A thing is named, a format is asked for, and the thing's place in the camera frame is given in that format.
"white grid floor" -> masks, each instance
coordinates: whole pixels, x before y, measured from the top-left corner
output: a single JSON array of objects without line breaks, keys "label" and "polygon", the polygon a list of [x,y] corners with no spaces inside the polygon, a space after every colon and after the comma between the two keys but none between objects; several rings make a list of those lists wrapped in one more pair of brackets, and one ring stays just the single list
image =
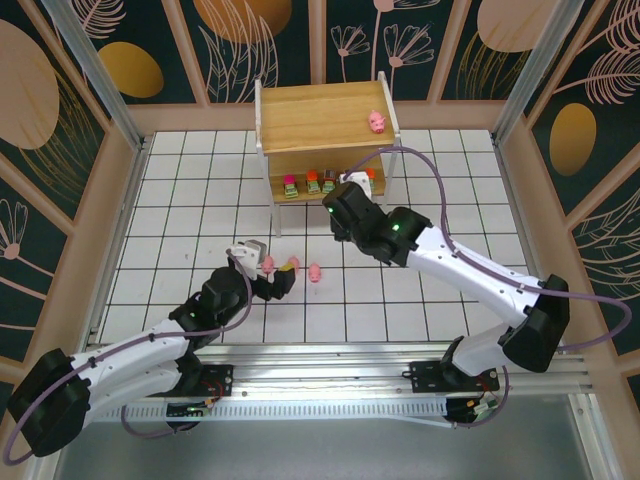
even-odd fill
[{"label": "white grid floor", "polygon": [[[454,239],[528,273],[488,132],[401,133],[404,145],[435,157]],[[438,188],[428,167],[407,156],[395,176],[389,208],[410,206],[439,224]],[[291,255],[305,268],[317,262],[323,278],[312,284],[302,270],[285,299],[257,299],[245,324],[216,342],[441,341],[497,324],[483,305],[436,278],[381,265],[334,241],[319,202],[283,206],[282,237],[275,237],[260,178],[254,132],[156,134],[99,343],[166,318],[226,264],[230,244],[249,238],[267,244],[277,265]]]}]

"wooden shelf top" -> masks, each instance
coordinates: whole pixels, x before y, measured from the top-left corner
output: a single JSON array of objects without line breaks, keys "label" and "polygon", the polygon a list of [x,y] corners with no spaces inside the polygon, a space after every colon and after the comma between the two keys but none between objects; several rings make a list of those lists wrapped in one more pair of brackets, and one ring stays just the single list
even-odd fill
[{"label": "wooden shelf top", "polygon": [[[262,90],[264,153],[393,145],[389,109],[379,81],[276,87]],[[386,117],[381,134],[368,117]]]}]

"white floor tile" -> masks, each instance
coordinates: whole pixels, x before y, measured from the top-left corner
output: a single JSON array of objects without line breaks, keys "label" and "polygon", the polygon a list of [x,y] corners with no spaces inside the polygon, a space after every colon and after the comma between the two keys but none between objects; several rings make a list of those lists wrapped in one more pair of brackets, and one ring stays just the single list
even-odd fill
[{"label": "white floor tile", "polygon": [[120,270],[111,302],[115,304],[147,304],[153,270]]},{"label": "white floor tile", "polygon": [[256,153],[256,132],[254,130],[249,130],[247,132],[244,151],[246,153]]},{"label": "white floor tile", "polygon": [[249,316],[242,322],[242,325],[228,332],[224,332],[224,343],[262,343],[264,335],[264,309],[264,305],[251,305]]},{"label": "white floor tile", "polygon": [[209,168],[211,168],[211,154],[209,155],[182,155],[178,178],[209,178]]},{"label": "white floor tile", "polygon": [[449,205],[447,207],[450,233],[483,233],[477,205]]},{"label": "white floor tile", "polygon": [[471,175],[464,153],[440,152],[436,153],[435,157],[438,173],[443,177],[468,177]]},{"label": "white floor tile", "polygon": [[385,309],[390,342],[427,340],[427,325],[422,303],[386,304]]},{"label": "white floor tile", "polygon": [[176,178],[180,155],[149,155],[145,180],[173,180]]},{"label": "white floor tile", "polygon": [[380,267],[380,262],[375,258],[365,255],[354,243],[343,242],[345,267]]},{"label": "white floor tile", "polygon": [[344,278],[347,302],[383,301],[382,276],[377,268],[346,268]]},{"label": "white floor tile", "polygon": [[467,315],[469,335],[476,335],[485,330],[500,325],[502,322],[498,316],[481,303],[465,303],[464,311]]},{"label": "white floor tile", "polygon": [[431,130],[431,143],[434,152],[464,151],[458,130]]},{"label": "white floor tile", "polygon": [[419,152],[433,151],[429,130],[400,130],[400,140],[403,146]]},{"label": "white floor tile", "polygon": [[269,205],[269,193],[265,188],[263,180],[248,179],[242,180],[240,185],[239,205]]},{"label": "white floor tile", "polygon": [[304,342],[304,305],[267,305],[264,341]]},{"label": "white floor tile", "polygon": [[138,207],[166,207],[171,202],[173,180],[144,180],[138,197]]},{"label": "white floor tile", "polygon": [[162,241],[158,268],[192,268],[197,237],[166,237]]},{"label": "white floor tile", "polygon": [[182,237],[198,235],[202,220],[202,207],[171,207],[165,236]]},{"label": "white floor tile", "polygon": [[129,235],[155,237],[161,236],[167,222],[169,208],[136,208]]},{"label": "white floor tile", "polygon": [[516,234],[487,234],[489,251],[494,262],[502,265],[525,265],[520,238]]},{"label": "white floor tile", "polygon": [[213,153],[243,153],[246,131],[219,131]]},{"label": "white floor tile", "polygon": [[237,207],[205,207],[200,235],[233,235]]},{"label": "white floor tile", "polygon": [[240,194],[240,180],[209,180],[207,188],[207,206],[238,205],[238,195]]},{"label": "white floor tile", "polygon": [[425,302],[459,302],[460,291],[433,275],[420,273]]},{"label": "white floor tile", "polygon": [[233,245],[233,237],[200,237],[195,268],[218,268],[227,264],[225,251]]},{"label": "white floor tile", "polygon": [[444,183],[444,192],[447,195],[447,204],[476,203],[471,178],[443,178],[442,183]]},{"label": "white floor tile", "polygon": [[206,180],[176,180],[171,206],[202,206],[206,189]]},{"label": "white floor tile", "polygon": [[344,305],[307,305],[306,342],[345,341]]},{"label": "white floor tile", "polygon": [[[425,156],[431,160],[431,163],[436,165],[435,155],[433,152],[423,152]],[[431,167],[416,155],[410,153],[403,153],[404,157],[404,169],[407,172],[407,177],[433,177],[433,170]]]},{"label": "white floor tile", "polygon": [[307,228],[307,207],[304,205],[282,205],[280,228],[282,235],[304,235]]},{"label": "white floor tile", "polygon": [[300,262],[300,267],[304,268],[306,265],[306,248],[306,238],[303,235],[271,237],[269,255],[273,257],[277,267],[281,267],[287,263],[289,258],[295,256]]},{"label": "white floor tile", "polygon": [[317,283],[311,283],[306,275],[307,303],[343,303],[344,289],[341,268],[325,268],[322,278]]},{"label": "white floor tile", "polygon": [[387,340],[384,305],[348,304],[347,341],[384,342]]},{"label": "white floor tile", "polygon": [[151,153],[181,153],[185,132],[156,132]]},{"label": "white floor tile", "polygon": [[409,268],[385,268],[382,270],[385,302],[422,302],[420,277]]},{"label": "white floor tile", "polygon": [[451,235],[451,238],[483,257],[489,258],[489,247],[487,246],[487,240],[484,235],[458,233]]},{"label": "white floor tile", "polygon": [[240,207],[236,235],[269,235],[271,209],[269,207]]},{"label": "white floor tile", "polygon": [[213,152],[213,144],[216,132],[187,132],[182,153],[208,153]]},{"label": "white floor tile", "polygon": [[480,205],[486,233],[516,233],[516,224],[509,205]]},{"label": "white floor tile", "polygon": [[460,335],[467,336],[462,303],[427,303],[427,325],[429,340],[453,340]]},{"label": "white floor tile", "polygon": [[149,303],[181,305],[189,296],[190,282],[191,270],[157,270]]},{"label": "white floor tile", "polygon": [[241,153],[215,154],[211,163],[211,178],[240,178],[242,157]]},{"label": "white floor tile", "polygon": [[156,268],[160,237],[129,237],[120,268]]},{"label": "white floor tile", "polygon": [[111,306],[102,331],[102,343],[117,343],[140,333],[147,313],[146,306]]},{"label": "white floor tile", "polygon": [[[215,271],[215,268],[196,268],[191,272],[191,288],[189,290],[189,296],[202,291],[202,285],[204,282],[211,278],[211,275]],[[260,299],[254,297],[254,300],[258,302]]]},{"label": "white floor tile", "polygon": [[[391,165],[391,153],[383,153],[382,155],[382,169],[385,176],[389,175],[389,168]],[[402,161],[402,154],[398,153],[396,156],[396,166],[393,169],[393,178],[402,178],[405,176],[404,162]]]},{"label": "white floor tile", "polygon": [[[285,262],[278,262],[278,267],[280,267]],[[273,274],[269,275],[269,281],[273,282]],[[269,302],[270,305],[286,305],[286,304],[303,304],[304,303],[304,293],[305,293],[305,283],[306,283],[306,270],[300,269],[298,274],[296,275],[296,281],[291,288],[291,291],[287,293],[281,300],[277,298],[271,299]]]},{"label": "white floor tile", "polygon": [[169,318],[169,314],[174,310],[168,305],[149,305],[147,316],[144,321],[144,330],[155,327],[157,324]]},{"label": "white floor tile", "polygon": [[329,212],[321,205],[307,207],[307,234],[333,235],[329,225]]},{"label": "white floor tile", "polygon": [[407,184],[404,178],[394,178],[389,190],[389,204],[407,205],[409,196],[407,195]]},{"label": "white floor tile", "polygon": [[502,178],[474,177],[472,181],[478,203],[509,203]]},{"label": "white floor tile", "polygon": [[307,266],[312,263],[317,263],[320,268],[341,267],[342,243],[327,235],[307,237]]},{"label": "white floor tile", "polygon": [[467,152],[493,152],[488,130],[460,130],[460,135]]},{"label": "white floor tile", "polygon": [[255,153],[246,153],[242,165],[242,178],[262,178],[260,160]]},{"label": "white floor tile", "polygon": [[469,170],[474,177],[499,177],[500,169],[494,153],[467,153]]}]

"cable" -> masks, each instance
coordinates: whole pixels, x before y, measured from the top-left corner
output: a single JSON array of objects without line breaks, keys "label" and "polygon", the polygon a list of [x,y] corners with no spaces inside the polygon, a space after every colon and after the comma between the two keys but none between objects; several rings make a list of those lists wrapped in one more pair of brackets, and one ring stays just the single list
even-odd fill
[{"label": "cable", "polygon": [[[227,326],[220,327],[220,328],[214,328],[212,330],[206,330],[204,332],[182,332],[182,333],[164,332],[164,333],[157,334],[154,338],[160,339],[160,338],[172,338],[172,337],[184,337],[184,338],[205,337],[205,336],[208,336],[208,335],[214,335],[216,333],[228,332],[229,330],[233,330],[234,328],[238,328],[240,325],[242,325],[242,323],[247,319],[247,317],[249,316],[249,313],[251,312],[252,297],[253,297],[253,291],[251,290],[251,281],[250,281],[249,276],[247,275],[247,272],[245,271],[244,267],[238,261],[238,259],[231,253],[230,249],[227,249],[226,254],[233,261],[233,263],[238,268],[238,270],[240,270],[240,273],[242,274],[242,278],[244,279],[245,286],[247,288],[247,297],[248,297],[247,308],[245,309],[245,311],[242,314],[242,316],[240,317],[240,319],[237,322],[235,322],[235,323],[233,323],[231,325],[227,325]],[[129,348],[132,348],[132,347],[134,347],[136,345],[140,345],[141,343],[148,342],[148,341],[151,341],[151,339],[148,336],[144,336],[144,337],[139,337],[139,338],[136,338],[136,339],[131,340],[129,342],[123,343],[122,345],[119,345],[118,347],[114,348],[113,350],[109,350],[107,352],[104,352],[104,353],[96,356],[95,359],[94,359],[94,362],[95,362],[94,364],[102,362],[103,360],[106,360],[107,358],[115,355],[116,353],[120,353],[120,352],[122,352],[124,350],[127,350]],[[22,427],[24,427],[24,424],[27,422],[27,420],[33,414],[33,412],[36,410],[36,408],[38,408],[42,404],[42,402],[44,402],[44,400],[47,397],[49,397],[49,395],[51,395],[58,387],[60,387],[61,385],[64,385],[69,380],[71,380],[74,376],[78,375],[79,373],[81,373],[81,372],[85,371],[86,369],[88,369],[89,367],[91,367],[91,365],[92,364],[90,362],[87,362],[87,363],[84,363],[84,364],[80,365],[79,367],[75,368],[71,372],[67,373],[62,378],[60,378],[59,380],[54,382],[44,392],[42,392],[35,399],[35,401],[31,405],[29,405],[29,407],[24,412],[22,417],[20,417],[20,420],[18,420],[18,422],[16,423],[16,426],[14,427],[13,431],[9,435],[9,439],[7,440],[7,444],[6,444],[6,446],[5,446],[5,448],[4,448],[3,452],[2,452],[2,461],[4,462],[5,465],[10,466],[10,467],[19,465],[22,462],[24,462],[25,460],[29,459],[33,455],[33,451],[29,451],[29,452],[25,453],[24,455],[22,455],[21,457],[19,457],[17,459],[12,459],[11,458],[11,450],[13,448],[13,445],[16,442],[16,438],[18,437],[18,434],[22,430]],[[126,420],[124,418],[125,417],[125,412],[126,412],[126,407],[123,405],[122,406],[122,410],[121,410],[122,424],[123,424],[125,430],[127,430],[127,432],[131,433],[132,435],[135,435],[135,436],[144,435],[144,438],[158,438],[159,436],[164,436],[164,435],[168,435],[168,434],[174,433],[174,430],[171,430],[171,431],[168,431],[168,432],[167,431],[161,431],[161,432],[151,432],[151,433],[148,433],[148,434],[140,434],[139,432],[136,432],[135,430],[133,430],[127,424],[127,422],[126,422]]]},{"label": "cable", "polygon": [[594,345],[598,345],[599,343],[605,342],[607,340],[611,340],[613,337],[618,335],[622,330],[624,330],[629,326],[629,324],[631,323],[631,318],[633,316],[633,313],[631,312],[631,308],[629,308],[629,306],[626,303],[622,302],[621,300],[618,300],[616,298],[604,297],[601,295],[591,295],[588,293],[560,292],[557,290],[548,290],[546,288],[538,288],[538,287],[531,287],[529,285],[522,285],[520,282],[517,282],[516,280],[513,280],[509,277],[496,273],[493,270],[485,267],[484,265],[477,263],[472,258],[467,257],[463,252],[458,250],[458,248],[453,243],[453,239],[451,238],[451,234],[449,233],[449,229],[447,227],[447,200],[444,192],[444,183],[442,181],[442,177],[438,173],[438,170],[436,169],[436,166],[433,164],[433,162],[426,155],[418,152],[417,150],[414,150],[413,148],[409,148],[409,147],[380,148],[376,152],[371,153],[366,157],[364,157],[354,167],[352,167],[350,170],[345,172],[345,177],[344,177],[345,180],[349,178],[349,175],[351,175],[354,171],[356,171],[362,165],[367,163],[369,160],[380,155],[381,153],[387,153],[387,152],[412,153],[416,155],[418,158],[420,158],[422,161],[424,161],[427,165],[429,165],[429,168],[431,168],[431,170],[433,171],[436,181],[438,182],[438,189],[440,190],[440,199],[442,202],[442,214],[440,215],[440,228],[443,233],[444,241],[447,244],[447,246],[451,249],[451,251],[455,252],[455,254],[459,258],[461,258],[464,262],[471,265],[476,270],[479,270],[480,272],[484,273],[485,275],[488,275],[496,280],[506,283],[507,285],[510,285],[512,287],[516,287],[520,290],[524,290],[531,293],[548,295],[551,297],[573,298],[577,300],[590,300],[598,303],[608,303],[609,305],[613,305],[615,307],[620,308],[624,312],[624,316],[620,321],[620,323],[618,323],[618,325],[616,325],[609,332],[597,338],[594,338],[593,340],[589,340],[587,342],[577,343],[574,345],[559,346],[557,349],[559,352],[579,350],[582,348],[588,348]]}]

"small toy car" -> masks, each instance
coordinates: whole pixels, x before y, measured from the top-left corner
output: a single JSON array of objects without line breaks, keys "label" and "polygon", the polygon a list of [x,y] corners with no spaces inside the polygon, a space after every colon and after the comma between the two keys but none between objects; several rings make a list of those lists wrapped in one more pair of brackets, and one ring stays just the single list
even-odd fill
[{"label": "small toy car", "polygon": [[371,185],[371,191],[373,192],[373,183],[376,178],[376,171],[373,168],[366,169],[367,176],[369,177],[369,185]]},{"label": "small toy car", "polygon": [[336,172],[335,170],[324,171],[324,183],[322,185],[322,193],[330,193],[336,188]]},{"label": "small toy car", "polygon": [[284,196],[285,198],[296,198],[298,187],[296,187],[296,177],[293,175],[284,176]]},{"label": "small toy car", "polygon": [[320,185],[318,184],[318,172],[309,170],[307,172],[307,191],[310,195],[320,193]]}]

